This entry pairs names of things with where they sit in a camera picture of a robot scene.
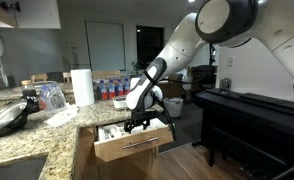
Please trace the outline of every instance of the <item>wall outlet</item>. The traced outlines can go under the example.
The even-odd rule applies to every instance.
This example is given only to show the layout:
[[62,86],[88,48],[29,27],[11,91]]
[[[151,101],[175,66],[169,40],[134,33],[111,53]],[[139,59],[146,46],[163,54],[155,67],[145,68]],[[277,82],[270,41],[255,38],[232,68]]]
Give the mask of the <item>wall outlet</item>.
[[227,58],[227,67],[233,67],[234,66],[234,56],[229,56]]

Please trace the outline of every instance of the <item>doorway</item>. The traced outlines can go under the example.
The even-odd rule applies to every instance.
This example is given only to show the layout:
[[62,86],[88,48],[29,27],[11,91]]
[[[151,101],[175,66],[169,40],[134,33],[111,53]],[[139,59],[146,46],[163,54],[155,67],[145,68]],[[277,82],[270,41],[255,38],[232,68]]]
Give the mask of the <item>doorway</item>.
[[136,26],[137,62],[146,69],[164,47],[164,28]]

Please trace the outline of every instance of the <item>black piano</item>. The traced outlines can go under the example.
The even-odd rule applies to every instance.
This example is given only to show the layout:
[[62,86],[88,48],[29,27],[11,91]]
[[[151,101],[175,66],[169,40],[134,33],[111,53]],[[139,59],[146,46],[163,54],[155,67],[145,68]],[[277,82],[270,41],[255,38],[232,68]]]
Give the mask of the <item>black piano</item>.
[[267,179],[294,179],[294,102],[212,89],[196,94],[195,103],[203,108],[203,145]]

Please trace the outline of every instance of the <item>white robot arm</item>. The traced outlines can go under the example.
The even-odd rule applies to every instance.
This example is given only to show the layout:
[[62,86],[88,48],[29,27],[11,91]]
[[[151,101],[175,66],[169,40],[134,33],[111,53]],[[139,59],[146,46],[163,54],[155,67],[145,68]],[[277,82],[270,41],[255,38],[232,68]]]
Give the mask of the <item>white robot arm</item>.
[[177,26],[127,95],[132,119],[125,131],[149,118],[145,109],[153,105],[157,82],[185,68],[202,46],[238,47],[251,38],[265,44],[294,78],[294,0],[206,0],[197,14],[187,15]]

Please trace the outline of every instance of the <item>drawer handle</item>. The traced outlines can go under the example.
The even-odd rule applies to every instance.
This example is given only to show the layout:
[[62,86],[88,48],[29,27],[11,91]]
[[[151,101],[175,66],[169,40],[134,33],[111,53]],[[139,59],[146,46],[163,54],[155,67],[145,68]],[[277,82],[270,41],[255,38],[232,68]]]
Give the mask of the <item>drawer handle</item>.
[[158,137],[150,138],[147,141],[142,141],[142,142],[139,142],[139,143],[135,143],[135,144],[130,144],[128,146],[124,146],[123,149],[131,148],[131,147],[138,146],[138,145],[145,144],[145,143],[149,143],[149,142],[152,142],[152,141],[157,141],[158,139],[159,139]]

